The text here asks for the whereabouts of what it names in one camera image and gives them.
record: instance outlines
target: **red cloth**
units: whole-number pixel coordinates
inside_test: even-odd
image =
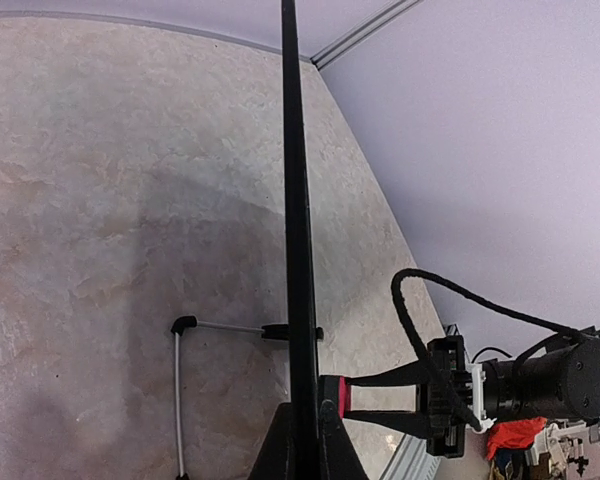
[[[547,419],[538,417],[531,420],[498,423],[489,430],[487,460],[493,460],[499,448],[526,449],[531,446],[536,435],[547,424]]]

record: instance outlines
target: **marble floor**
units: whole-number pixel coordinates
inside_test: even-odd
[[[389,295],[413,260],[355,139],[303,66],[321,371],[414,359]],[[149,28],[0,19],[0,479],[176,474],[171,322],[285,320],[280,57]],[[425,339],[442,329],[405,285]],[[284,344],[182,342],[196,480],[248,475]],[[413,392],[355,406],[413,407]],[[400,436],[347,428],[371,478]]]

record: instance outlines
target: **white wall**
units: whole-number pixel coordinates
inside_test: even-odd
[[[323,74],[421,267],[600,322],[600,2],[428,0]],[[470,352],[547,335],[431,293]]]
[[[306,56],[345,34],[388,0],[298,0],[300,52]],[[280,0],[0,0],[0,11],[113,15],[163,22],[280,48]]]

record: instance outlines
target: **black cable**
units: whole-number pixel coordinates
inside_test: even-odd
[[[574,328],[567,327],[565,325],[560,325],[559,323],[549,322],[541,318],[526,315],[524,313],[516,312],[515,310],[511,310],[501,305],[497,305],[493,302],[490,302],[489,300],[480,297],[479,295],[476,295],[475,293],[470,292],[466,288],[461,287],[460,285],[457,285],[450,280],[447,280],[446,278],[442,278],[439,275],[436,275],[435,273],[420,270],[418,268],[405,268],[404,270],[400,270],[398,273],[396,273],[393,276],[393,279],[391,280],[391,296],[393,299],[393,305],[396,309],[396,313],[398,314],[398,319],[400,320],[402,328],[404,328],[404,331],[406,332],[407,337],[409,338],[409,341],[411,342],[411,345],[415,350],[418,360],[420,360],[424,367],[427,369],[427,371],[431,375],[432,380],[434,380],[440,386],[440,388],[442,388],[443,392],[449,399],[449,402],[451,403],[452,407],[454,407],[455,414],[458,416],[458,418],[460,418],[463,422],[469,424],[476,431],[482,430],[480,420],[478,420],[478,418],[473,414],[471,409],[469,409],[469,407],[460,399],[460,396],[453,388],[451,382],[444,379],[440,369],[433,363],[433,361],[429,357],[429,352],[427,351],[427,348],[422,342],[422,339],[420,338],[420,335],[418,334],[415,325],[413,324],[413,320],[411,319],[411,316],[407,311],[407,306],[405,304],[405,300],[402,295],[402,290],[400,286],[402,284],[402,281],[405,278],[409,277],[422,278],[423,280],[428,280],[433,283],[437,283],[438,285],[448,288],[449,290],[459,295],[462,295],[466,299],[471,300],[489,310],[493,310],[494,312],[506,315],[511,318],[515,318],[516,320],[521,320],[531,325],[536,325],[538,327],[553,330],[558,334],[573,338],[579,342],[583,342],[588,338],[582,332]],[[543,346],[544,342],[545,341],[540,342],[540,344],[538,345]],[[529,356],[531,356],[534,352],[531,352],[530,354],[529,352],[532,349],[537,348],[538,345],[527,350],[523,355],[528,354]]]
[[[471,363],[476,363],[476,360],[480,357],[480,355],[482,355],[485,352],[498,352],[500,355],[504,355],[507,358],[513,358],[513,355],[511,355],[510,353],[505,352],[501,348],[498,348],[498,347],[484,347],[482,350],[480,350],[478,353],[476,353],[473,356],[473,360],[471,360]]]

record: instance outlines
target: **black pole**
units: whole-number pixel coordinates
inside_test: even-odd
[[[318,355],[309,187],[294,0],[282,0],[287,305],[295,479],[319,479]]]

